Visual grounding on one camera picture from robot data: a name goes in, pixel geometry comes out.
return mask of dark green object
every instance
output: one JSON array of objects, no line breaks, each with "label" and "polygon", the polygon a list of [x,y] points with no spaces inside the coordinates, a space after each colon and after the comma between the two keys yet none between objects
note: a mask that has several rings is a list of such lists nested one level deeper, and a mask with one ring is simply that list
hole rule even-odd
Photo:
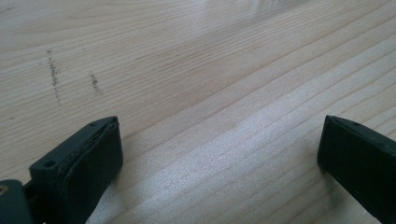
[{"label": "dark green object", "polygon": [[396,142],[354,121],[327,116],[318,164],[380,222],[396,223]]},{"label": "dark green object", "polygon": [[19,199],[18,214],[30,217],[20,221],[13,215],[15,206],[2,207],[0,223],[85,223],[121,166],[117,117],[92,122],[36,161],[30,167],[32,180],[23,189],[15,180],[0,182],[8,188],[0,195],[0,204]]}]

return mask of dark mark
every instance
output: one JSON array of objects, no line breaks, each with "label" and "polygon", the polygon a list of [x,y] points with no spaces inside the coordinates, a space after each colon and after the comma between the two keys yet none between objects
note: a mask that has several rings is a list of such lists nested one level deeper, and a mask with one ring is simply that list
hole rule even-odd
[{"label": "dark mark", "polygon": [[[52,51],[49,49],[47,50],[48,54],[51,54]],[[55,61],[53,61],[51,59],[51,57],[49,57],[49,70],[50,70],[50,75],[52,77],[52,86],[55,89],[55,98],[58,101],[58,103],[61,103],[61,98],[59,97],[59,92],[58,92],[58,84],[59,84],[59,80],[58,80],[58,74],[59,74],[59,69],[56,67],[55,65]]]},{"label": "dark mark", "polygon": [[0,14],[5,13],[5,12],[7,12],[7,11],[10,11],[10,10],[12,10],[12,9],[14,9],[14,8],[15,8],[15,7],[8,7],[8,8],[6,8],[6,9],[0,10]]},{"label": "dark mark", "polygon": [[102,92],[99,90],[98,80],[96,79],[96,77],[95,77],[94,74],[91,74],[91,79],[92,79],[92,86],[93,86],[93,89],[94,89],[97,93],[102,94]]}]

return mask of wooden table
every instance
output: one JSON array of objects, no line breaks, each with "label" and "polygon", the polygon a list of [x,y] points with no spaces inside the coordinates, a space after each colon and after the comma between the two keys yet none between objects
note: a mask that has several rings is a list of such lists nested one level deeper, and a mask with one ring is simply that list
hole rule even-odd
[{"label": "wooden table", "polygon": [[3,0],[0,177],[26,183],[117,115],[124,165],[89,223],[377,223],[316,155],[327,114],[396,138],[395,16],[395,0]]}]

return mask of scratch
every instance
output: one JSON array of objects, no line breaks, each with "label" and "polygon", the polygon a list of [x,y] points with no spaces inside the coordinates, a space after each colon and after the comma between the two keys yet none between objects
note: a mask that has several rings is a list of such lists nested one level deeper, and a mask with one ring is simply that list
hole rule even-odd
[{"label": "scratch", "polygon": [[58,91],[58,86],[59,86],[59,80],[58,80],[58,74],[60,73],[59,69],[56,67],[55,62],[52,60],[51,57],[49,57],[49,70],[50,70],[50,75],[52,77],[52,86],[53,89],[55,90],[55,98],[58,101],[58,104],[61,103],[61,98],[59,96],[59,91]]},{"label": "scratch", "polygon": [[92,86],[93,86],[93,89],[95,90],[95,92],[102,94],[102,92],[100,91],[99,86],[98,86],[98,80],[96,79],[94,74],[91,74],[91,79],[92,79]]}]

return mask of black plastic piece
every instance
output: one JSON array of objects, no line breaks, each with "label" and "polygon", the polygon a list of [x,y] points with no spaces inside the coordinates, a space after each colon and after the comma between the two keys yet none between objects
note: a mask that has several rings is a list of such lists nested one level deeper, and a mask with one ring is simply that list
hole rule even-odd
[{"label": "black plastic piece", "polygon": [[[26,218],[31,222],[5,223],[85,223],[121,166],[117,117],[92,122],[36,161],[30,167],[32,180],[23,189],[14,184],[10,198],[0,195],[0,204],[5,205],[24,195],[24,203],[18,201],[21,206],[15,211],[26,211],[25,204],[29,207]],[[11,207],[6,210],[14,216]]]},{"label": "black plastic piece", "polygon": [[20,223],[34,224],[22,183],[18,180],[0,181],[0,224]]},{"label": "black plastic piece", "polygon": [[396,223],[396,142],[354,121],[327,116],[318,164],[380,222]]}]

